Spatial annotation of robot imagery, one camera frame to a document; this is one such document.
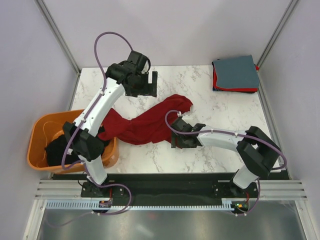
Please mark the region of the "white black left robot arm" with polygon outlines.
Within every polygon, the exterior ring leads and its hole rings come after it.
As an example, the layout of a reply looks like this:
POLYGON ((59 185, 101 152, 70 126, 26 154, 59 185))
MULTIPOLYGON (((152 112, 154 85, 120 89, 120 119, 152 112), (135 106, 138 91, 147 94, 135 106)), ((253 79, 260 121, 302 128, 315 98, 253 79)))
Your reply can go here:
POLYGON ((92 191, 99 197, 106 196, 110 191, 102 162, 105 147, 97 136, 100 126, 122 95, 157 96, 158 73, 150 72, 150 68, 150 59, 132 50, 127 60, 102 70, 102 85, 89 105, 73 122, 67 121, 62 127, 67 140, 65 149, 72 149, 78 155, 78 163, 84 165, 87 177, 93 183, 92 191))

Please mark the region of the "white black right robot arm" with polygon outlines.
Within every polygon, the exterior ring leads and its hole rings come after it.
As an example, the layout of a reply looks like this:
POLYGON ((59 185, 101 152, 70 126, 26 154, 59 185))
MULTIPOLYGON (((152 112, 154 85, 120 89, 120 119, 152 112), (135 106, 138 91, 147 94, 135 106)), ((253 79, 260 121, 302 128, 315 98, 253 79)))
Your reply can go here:
POLYGON ((243 166, 229 182, 229 192, 240 197, 249 185, 267 178, 280 156, 280 148, 259 128, 227 131, 203 123, 191 125, 178 117, 171 125, 171 147, 181 149, 217 147, 237 153, 243 166))

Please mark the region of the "dark red t shirt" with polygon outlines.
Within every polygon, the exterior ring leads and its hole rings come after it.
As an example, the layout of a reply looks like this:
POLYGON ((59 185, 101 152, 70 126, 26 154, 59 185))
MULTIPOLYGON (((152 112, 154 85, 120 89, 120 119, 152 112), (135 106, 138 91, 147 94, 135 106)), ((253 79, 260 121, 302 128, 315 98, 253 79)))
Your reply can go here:
POLYGON ((166 113, 170 110, 186 113, 192 106, 193 103, 187 97, 174 94, 133 119, 123 118, 111 108, 101 124, 104 131, 99 132, 97 136, 102 141, 116 137, 132 145, 155 144, 162 141, 170 143, 171 130, 165 123, 166 113))

